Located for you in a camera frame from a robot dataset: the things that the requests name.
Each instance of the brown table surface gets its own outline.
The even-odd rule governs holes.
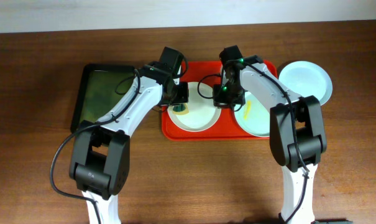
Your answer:
[[[322,107],[328,150],[313,189],[316,219],[376,223],[376,21],[0,34],[0,223],[87,223],[85,202],[56,194],[48,172],[69,125],[82,68],[142,66],[164,46],[217,60],[237,44],[277,67],[308,60],[333,83]],[[68,177],[71,144],[59,157]],[[283,179],[259,141],[169,141],[149,112],[131,139],[119,214],[134,223],[227,223],[277,218]]]

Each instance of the red tray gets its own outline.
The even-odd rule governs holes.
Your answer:
[[[275,77],[275,66],[267,60],[264,63]],[[221,62],[189,62],[189,70],[181,78],[183,82],[198,82],[204,76],[220,73]],[[209,77],[203,83],[213,86],[220,83],[219,77]],[[180,129],[170,119],[167,112],[162,113],[162,131],[164,135],[173,141],[204,141],[204,140],[228,140],[228,139],[268,139],[253,136],[245,132],[236,122],[234,113],[230,109],[223,109],[217,122],[209,129],[200,132],[189,132]]]

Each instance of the plate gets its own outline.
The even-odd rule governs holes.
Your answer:
[[[204,99],[198,94],[198,82],[189,82],[189,98],[185,104],[188,112],[186,114],[176,114],[174,106],[167,109],[172,122],[185,131],[198,132],[210,128],[217,122],[221,115],[221,109],[213,104],[212,99]],[[200,84],[200,93],[204,96],[212,96],[213,89],[204,84]]]
[[[250,92],[245,93],[245,105],[235,111],[238,125],[247,133],[258,137],[269,137],[270,115],[267,109]]]
[[[307,97],[314,95],[325,104],[331,97],[332,83],[323,68],[312,62],[293,62],[288,64],[279,75],[279,81],[287,88]]]

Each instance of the white plate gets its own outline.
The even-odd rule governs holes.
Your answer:
[[[319,65],[311,62],[288,64],[280,72],[279,81],[301,96],[314,95],[320,105],[325,104],[331,97],[332,83],[329,75]]]
[[[187,114],[173,113],[173,106],[167,109],[168,115],[175,125],[185,131],[197,132],[210,128],[217,122],[221,109],[213,104],[212,99],[204,99],[198,94],[198,82],[189,82],[189,99],[186,107]],[[200,93],[204,96],[212,96],[213,89],[204,84],[200,84]]]
[[[258,137],[269,137],[270,115],[267,109],[250,92],[245,93],[245,105],[234,112],[239,126],[247,133]]]

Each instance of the white wall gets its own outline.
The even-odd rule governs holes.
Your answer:
[[[376,0],[0,0],[0,32],[376,19]]]

